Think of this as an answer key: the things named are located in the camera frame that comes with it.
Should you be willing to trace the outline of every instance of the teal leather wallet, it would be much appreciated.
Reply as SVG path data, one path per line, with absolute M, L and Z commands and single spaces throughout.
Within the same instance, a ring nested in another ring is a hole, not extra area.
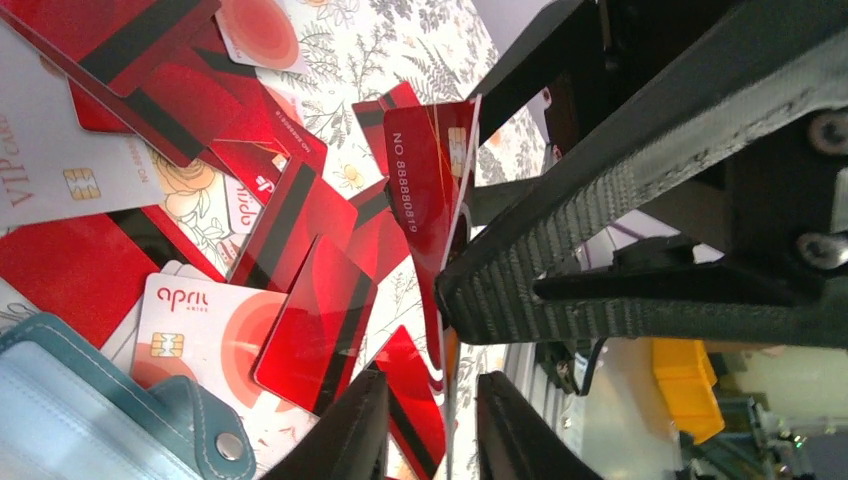
M 181 376 L 144 390 L 54 315 L 0 336 L 0 384 L 3 478 L 250 480 L 256 472 L 228 405 Z

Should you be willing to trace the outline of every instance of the snap button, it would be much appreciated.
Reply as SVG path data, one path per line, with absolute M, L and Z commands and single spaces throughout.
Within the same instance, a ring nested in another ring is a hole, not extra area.
M 215 439 L 215 447 L 222 457 L 231 462 L 235 462 L 244 455 L 244 444 L 232 433 L 224 432 L 218 435 Z

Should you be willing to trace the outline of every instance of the floral tablecloth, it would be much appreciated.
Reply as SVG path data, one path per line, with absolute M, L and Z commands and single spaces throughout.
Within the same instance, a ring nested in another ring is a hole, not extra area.
M 498 58 L 471 0 L 284 0 L 309 66 L 307 75 L 258 70 L 266 85 L 289 92 L 303 124 L 329 146 L 324 179 L 345 198 L 374 184 L 380 172 L 356 123 L 351 104 L 372 100 L 409 81 L 423 103 L 468 95 Z M 538 174 L 542 137 L 526 110 L 479 151 L 477 183 L 486 185 Z M 165 209 L 183 232 L 226 274 L 244 241 L 230 218 L 225 191 L 232 179 L 205 165 L 157 167 L 166 185 Z M 405 325 L 424 351 L 420 295 L 407 258 L 379 286 L 361 349 L 360 368 L 394 330 Z M 502 366 L 503 348 L 463 346 L 460 360 L 455 478 L 478 477 L 474 396 L 477 374 Z M 274 439 L 293 447 L 310 422 L 293 422 Z M 388 474 L 415 478 L 396 446 Z M 444 476 L 445 466 L 440 469 Z

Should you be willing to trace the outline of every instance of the black magnetic stripe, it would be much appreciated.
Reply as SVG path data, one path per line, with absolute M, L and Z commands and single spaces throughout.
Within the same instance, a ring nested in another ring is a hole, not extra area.
M 380 212 L 389 208 L 389 199 L 386 198 L 385 192 L 379 192 L 373 198 L 360 205 L 356 211 L 356 225 L 353 229 L 361 227 L 368 223 L 372 218 L 376 217 Z
M 187 158 L 196 158 L 206 148 L 180 122 L 141 89 L 131 93 L 124 99 L 124 103 L 147 122 L 151 128 L 168 139 Z
M 391 92 L 383 95 L 383 100 L 386 101 L 386 105 L 388 105 L 389 108 L 397 108 L 397 103 L 395 103 L 395 99 L 392 97 Z
M 363 321 L 363 311 L 368 303 L 368 295 L 371 292 L 373 282 L 364 272 L 359 272 L 359 278 L 356 279 L 356 285 L 353 287 L 353 295 L 348 310 L 345 313 L 345 318 L 342 320 L 342 327 L 339 329 L 339 335 L 336 338 L 336 345 L 333 349 L 333 354 L 330 356 L 330 364 L 327 365 L 327 371 L 324 373 L 324 380 L 321 382 L 321 391 L 318 392 L 318 398 L 315 400 L 315 408 L 313 412 L 321 416 L 325 410 L 330 408 L 330 405 L 336 400 L 336 393 L 339 390 L 339 385 L 342 381 L 342 374 L 345 366 L 351 360 L 350 352 L 354 347 L 354 337 L 356 329 Z
M 109 212 L 109 218 L 159 269 L 171 260 L 189 263 L 180 250 L 139 208 Z
M 367 367 L 365 367 L 365 369 L 375 372 L 380 371 L 380 367 L 377 366 L 377 362 L 371 362 Z M 400 405 L 400 402 L 398 402 L 398 399 L 394 392 L 392 392 L 391 388 L 389 388 L 389 415 L 392 420 L 394 420 L 395 425 L 397 425 L 401 436 L 403 436 L 403 439 L 406 440 L 409 448 L 412 449 L 412 455 L 416 460 L 418 460 L 418 463 L 421 464 L 421 468 L 424 469 L 424 472 L 427 474 L 427 478 L 433 478 L 436 476 L 436 470 L 439 466 L 436 464 L 433 457 L 430 456 L 427 446 L 424 445 L 424 441 L 418 436 L 418 432 L 415 431 L 415 427 L 412 426 L 412 422 L 409 421 L 409 417 L 406 416 L 406 412 L 403 411 L 403 407 Z
M 285 192 L 286 198 L 274 216 L 274 223 L 271 224 L 255 263 L 247 274 L 244 284 L 246 287 L 265 289 L 271 284 L 271 277 L 294 231 L 309 192 L 312 191 L 315 177 L 314 170 L 306 165 L 300 166 L 291 188 Z
M 247 65 L 240 65 L 232 60 L 227 55 L 211 52 L 202 48 L 195 48 L 200 58 L 206 62 L 212 70 L 216 72 L 229 73 L 240 77 L 256 78 L 256 69 Z
M 202 0 L 158 0 L 118 29 L 79 65 L 109 83 L 191 13 Z
M 357 112 L 356 121 L 363 129 L 370 127 L 379 127 L 383 124 L 383 118 L 386 117 L 386 112 L 382 108 L 369 110 L 367 112 Z

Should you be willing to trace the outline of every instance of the yellow bin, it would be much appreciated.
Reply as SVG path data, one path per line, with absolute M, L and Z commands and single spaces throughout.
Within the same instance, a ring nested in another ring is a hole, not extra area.
M 701 444 L 724 430 L 712 387 L 716 376 L 701 340 L 655 338 L 654 376 L 679 430 Z

